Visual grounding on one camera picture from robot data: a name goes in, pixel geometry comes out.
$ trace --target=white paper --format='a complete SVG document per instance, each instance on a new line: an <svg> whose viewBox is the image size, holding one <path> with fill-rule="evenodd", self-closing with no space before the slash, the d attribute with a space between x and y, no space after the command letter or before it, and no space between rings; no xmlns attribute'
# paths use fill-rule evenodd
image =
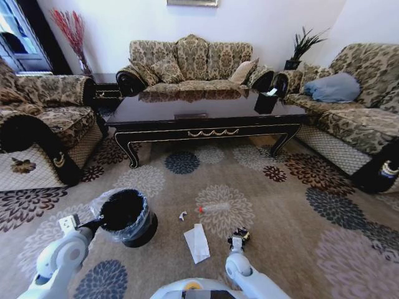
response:
<svg viewBox="0 0 399 299"><path fill-rule="evenodd" d="M194 228L184 235L195 264L211 256L202 224L195 224Z"/></svg>

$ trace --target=beige pillow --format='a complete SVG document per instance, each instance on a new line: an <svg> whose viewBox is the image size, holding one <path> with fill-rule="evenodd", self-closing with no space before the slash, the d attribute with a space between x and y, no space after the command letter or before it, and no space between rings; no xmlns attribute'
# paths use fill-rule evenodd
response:
<svg viewBox="0 0 399 299"><path fill-rule="evenodd" d="M304 63L304 71L303 71L302 80L300 81L299 93L300 94L305 93L305 84L307 82L328 77L333 75L334 73L335 73L334 70L329 69L328 67L321 67L319 65L311 65Z"/></svg>
<svg viewBox="0 0 399 299"><path fill-rule="evenodd" d="M151 69L165 83L180 83L185 81L185 77L172 55L166 56L161 61L151 65Z"/></svg>
<svg viewBox="0 0 399 299"><path fill-rule="evenodd" d="M134 61L132 59L129 59L129 61L133 69L138 72L140 77L148 86L153 86L160 81L160 79L154 74L149 66L143 64L140 61Z"/></svg>
<svg viewBox="0 0 399 299"><path fill-rule="evenodd" d="M244 61L232 74L229 81L232 81L238 85L244 84L256 69L258 62L259 58L252 61Z"/></svg>

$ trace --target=armchair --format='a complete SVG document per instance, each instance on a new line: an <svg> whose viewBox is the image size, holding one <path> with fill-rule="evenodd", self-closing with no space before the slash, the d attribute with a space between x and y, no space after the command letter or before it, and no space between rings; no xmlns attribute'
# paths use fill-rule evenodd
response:
<svg viewBox="0 0 399 299"><path fill-rule="evenodd" d="M84 76L18 77L0 59L0 191L74 185L102 139L94 81ZM22 109L33 107L33 110Z"/></svg>

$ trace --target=table leg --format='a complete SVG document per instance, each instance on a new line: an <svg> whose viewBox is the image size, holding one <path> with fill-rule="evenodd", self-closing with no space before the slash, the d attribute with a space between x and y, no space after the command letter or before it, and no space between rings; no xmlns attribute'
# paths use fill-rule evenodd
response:
<svg viewBox="0 0 399 299"><path fill-rule="evenodd" d="M126 141L123 138L119 137L118 134L115 134L115 140L117 141L118 145L125 151L127 156L130 159L130 168L137 168L139 164L139 159L137 152L133 148L132 141Z"/></svg>
<svg viewBox="0 0 399 299"><path fill-rule="evenodd" d="M280 138L274 143L273 147L270 150L270 155L275 158L279 152L279 150L298 133L301 125L292 125L287 133L284 133L280 136Z"/></svg>

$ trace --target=picture frame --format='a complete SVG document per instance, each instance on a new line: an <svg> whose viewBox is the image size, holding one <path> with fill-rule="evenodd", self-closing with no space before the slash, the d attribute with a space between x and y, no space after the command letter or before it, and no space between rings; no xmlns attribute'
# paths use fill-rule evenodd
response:
<svg viewBox="0 0 399 299"><path fill-rule="evenodd" d="M166 0L167 5L217 7L219 0Z"/></svg>

